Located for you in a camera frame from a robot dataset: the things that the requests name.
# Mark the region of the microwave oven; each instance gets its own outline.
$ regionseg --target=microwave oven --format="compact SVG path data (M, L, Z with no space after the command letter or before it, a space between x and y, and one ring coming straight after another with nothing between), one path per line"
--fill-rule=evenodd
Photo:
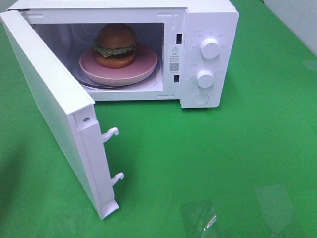
M110 177L103 143L118 129L101 133L95 101L217 107L238 15L229 0L18 0L0 13L37 106L101 219L119 208L112 187L124 175ZM151 71L138 81L107 85L85 73L83 55L109 23L135 31L135 54L138 45L155 52ZM114 70L116 82L129 77L122 76L126 68Z

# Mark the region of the control knob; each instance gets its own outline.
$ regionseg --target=control knob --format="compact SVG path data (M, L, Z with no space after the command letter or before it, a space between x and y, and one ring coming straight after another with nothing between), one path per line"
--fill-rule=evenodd
M206 59L213 59L220 53L220 41L210 37L205 39L200 45L201 53Z
M197 84L201 88L211 87L214 81L214 73L210 70L202 70L197 74Z

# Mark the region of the sesame-free bun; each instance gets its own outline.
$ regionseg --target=sesame-free bun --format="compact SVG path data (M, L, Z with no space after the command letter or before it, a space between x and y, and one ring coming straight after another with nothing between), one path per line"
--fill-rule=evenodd
M99 34L98 43L109 49L125 48L136 43L134 30L123 23L110 23L103 27Z
M125 57L103 57L99 52L95 52L95 59L99 64L108 68L123 68L131 64L134 60L134 51Z

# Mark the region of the qr code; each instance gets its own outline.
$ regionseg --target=qr code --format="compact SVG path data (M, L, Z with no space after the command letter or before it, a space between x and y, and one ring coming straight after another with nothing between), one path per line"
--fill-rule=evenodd
M169 63L169 71L170 72L179 71L179 63Z

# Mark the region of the green surface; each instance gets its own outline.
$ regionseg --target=green surface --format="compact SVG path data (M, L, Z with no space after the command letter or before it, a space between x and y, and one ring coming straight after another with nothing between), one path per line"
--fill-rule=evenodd
M100 220L0 26L0 237L317 237L317 58L261 1L238 29L221 104L98 102L120 209Z

